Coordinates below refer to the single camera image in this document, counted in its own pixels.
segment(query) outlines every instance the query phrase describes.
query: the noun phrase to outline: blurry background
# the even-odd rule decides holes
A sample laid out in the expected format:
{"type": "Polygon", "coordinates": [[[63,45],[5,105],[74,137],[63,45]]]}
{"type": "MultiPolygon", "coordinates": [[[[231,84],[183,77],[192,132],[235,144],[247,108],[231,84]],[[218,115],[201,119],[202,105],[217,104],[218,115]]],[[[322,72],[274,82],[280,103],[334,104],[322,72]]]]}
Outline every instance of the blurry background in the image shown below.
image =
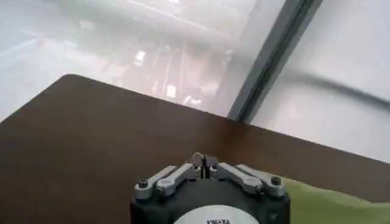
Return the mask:
{"type": "MultiPolygon", "coordinates": [[[[226,117],[287,3],[2,0],[0,121],[63,74],[226,117]]],[[[389,11],[322,1],[265,100],[230,118],[390,163],[389,11]]]]}
{"type": "Polygon", "coordinates": [[[283,3],[2,0],[0,121],[63,74],[226,116],[283,3]]]}

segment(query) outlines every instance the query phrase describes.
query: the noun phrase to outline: wooden tabletop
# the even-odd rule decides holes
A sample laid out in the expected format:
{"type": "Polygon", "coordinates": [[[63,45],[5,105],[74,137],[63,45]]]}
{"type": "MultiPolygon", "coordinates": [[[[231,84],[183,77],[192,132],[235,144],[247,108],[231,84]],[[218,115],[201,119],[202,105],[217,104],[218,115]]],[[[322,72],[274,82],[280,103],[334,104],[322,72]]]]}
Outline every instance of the wooden tabletop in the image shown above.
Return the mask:
{"type": "Polygon", "coordinates": [[[128,223],[137,180],[196,151],[390,201],[389,164],[66,75],[0,124],[0,223],[128,223]]]}

